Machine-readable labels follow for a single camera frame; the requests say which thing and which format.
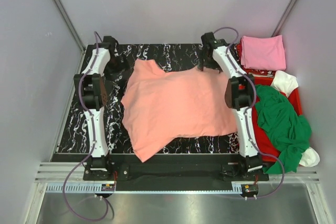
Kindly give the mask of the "salmon pink t shirt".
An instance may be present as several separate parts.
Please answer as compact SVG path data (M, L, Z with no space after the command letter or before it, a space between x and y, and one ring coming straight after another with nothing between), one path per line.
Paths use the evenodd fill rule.
M224 99L227 83L218 70L165 72L154 60L136 60L121 103L122 124L137 158L146 162L178 137L236 132Z

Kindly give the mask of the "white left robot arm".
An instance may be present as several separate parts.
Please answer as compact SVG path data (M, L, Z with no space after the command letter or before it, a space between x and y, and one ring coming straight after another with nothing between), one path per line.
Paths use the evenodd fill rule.
M119 43L115 38L100 37L96 31L94 36L96 43L88 65L80 74L74 75L74 85L88 124L90 147L83 160L85 175L107 180L113 175L113 167L104 132L103 114L108 96L103 75L127 70L129 63L119 54Z

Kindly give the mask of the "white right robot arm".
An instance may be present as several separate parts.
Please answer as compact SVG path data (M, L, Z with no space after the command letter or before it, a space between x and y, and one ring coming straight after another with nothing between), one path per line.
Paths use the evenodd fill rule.
M230 52L230 45L224 39L216 39L213 32L201 36L202 52L199 69L212 64L228 77L224 95L226 105L232 109L236 119L239 138L238 173L244 180L250 180L263 167L254 134L252 110L256 103L255 79L247 74Z

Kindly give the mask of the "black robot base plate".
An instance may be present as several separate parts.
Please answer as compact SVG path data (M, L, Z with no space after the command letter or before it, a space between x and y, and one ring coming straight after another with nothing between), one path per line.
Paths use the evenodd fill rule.
M269 179L262 169L240 175L237 169L238 154L156 154L144 163L132 154L113 154L110 158L113 172L109 177L91 177L84 173L84 180L110 182L115 179L116 185L189 186L266 182Z

